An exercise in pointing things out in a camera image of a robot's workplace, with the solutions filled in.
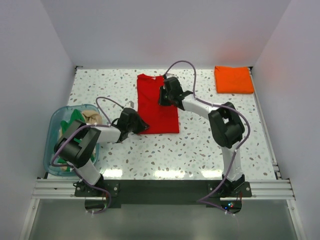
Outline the red t shirt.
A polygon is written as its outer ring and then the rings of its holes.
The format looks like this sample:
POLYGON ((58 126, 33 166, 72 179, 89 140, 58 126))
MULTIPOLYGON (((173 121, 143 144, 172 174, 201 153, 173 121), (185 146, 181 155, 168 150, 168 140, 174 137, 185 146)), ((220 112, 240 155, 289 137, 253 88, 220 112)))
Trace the red t shirt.
POLYGON ((179 115, 175 106, 159 105, 160 88, 164 85, 162 76, 137 76, 138 114, 149 128, 142 135, 178 134, 179 115))

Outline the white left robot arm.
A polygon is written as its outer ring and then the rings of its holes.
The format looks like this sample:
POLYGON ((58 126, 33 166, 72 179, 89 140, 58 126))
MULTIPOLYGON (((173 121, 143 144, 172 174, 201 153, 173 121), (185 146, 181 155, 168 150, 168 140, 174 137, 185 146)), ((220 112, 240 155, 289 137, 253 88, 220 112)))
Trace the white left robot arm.
POLYGON ((67 131, 54 146, 51 165, 56 167, 55 159, 63 159, 79 179, 86 184, 86 191, 92 196, 111 198, 104 184, 104 177, 91 161, 92 153, 98 143, 122 143, 130 133, 140 134, 149 125, 133 108, 124 107, 120 116, 108 124, 87 124, 74 120, 67 131))

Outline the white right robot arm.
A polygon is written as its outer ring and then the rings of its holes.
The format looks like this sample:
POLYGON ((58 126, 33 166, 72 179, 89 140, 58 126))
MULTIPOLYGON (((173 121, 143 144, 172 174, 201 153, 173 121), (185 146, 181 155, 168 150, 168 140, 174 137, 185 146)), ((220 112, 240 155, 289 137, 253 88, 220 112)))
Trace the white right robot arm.
POLYGON ((192 91, 183 91, 176 77, 164 80, 160 87, 159 105, 175 106, 183 111, 195 113, 209 121, 212 137, 221 147, 224 170, 220 183, 201 200, 205 200, 216 192, 233 197, 245 182, 241 167, 240 146, 244 143, 245 126, 242 116, 231 102, 225 104, 206 103, 194 96, 192 91))

